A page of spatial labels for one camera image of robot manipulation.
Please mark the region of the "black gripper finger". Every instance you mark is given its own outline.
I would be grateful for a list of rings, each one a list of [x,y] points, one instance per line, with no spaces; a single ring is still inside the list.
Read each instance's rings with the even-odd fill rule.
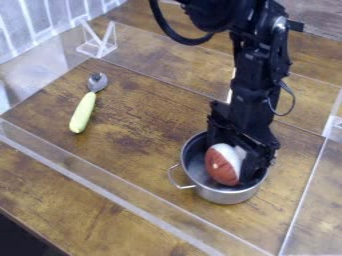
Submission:
[[[207,147],[211,147],[216,144],[227,144],[229,146],[235,146],[228,137],[227,129],[212,122],[209,122],[207,125],[205,144]]]
[[[276,147],[261,144],[241,146],[245,157],[241,160],[239,182],[243,185],[256,184],[265,175],[276,154]]]

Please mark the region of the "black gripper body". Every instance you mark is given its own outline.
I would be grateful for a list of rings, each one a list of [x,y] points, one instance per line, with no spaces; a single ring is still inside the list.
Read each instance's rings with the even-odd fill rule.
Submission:
[[[233,85],[229,90],[229,101],[212,101],[209,122],[224,127],[235,146],[261,144],[279,149],[279,141],[271,132],[280,89],[268,87],[251,90]]]

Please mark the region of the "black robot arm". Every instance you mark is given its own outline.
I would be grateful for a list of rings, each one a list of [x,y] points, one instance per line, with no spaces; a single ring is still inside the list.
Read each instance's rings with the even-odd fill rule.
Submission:
[[[209,35],[227,31],[232,40],[229,100],[211,103],[207,144],[245,152],[236,173],[211,172],[216,180],[228,178],[229,186],[245,184],[265,172],[279,149],[269,124],[291,66],[287,13],[273,0],[176,1],[200,30]]]

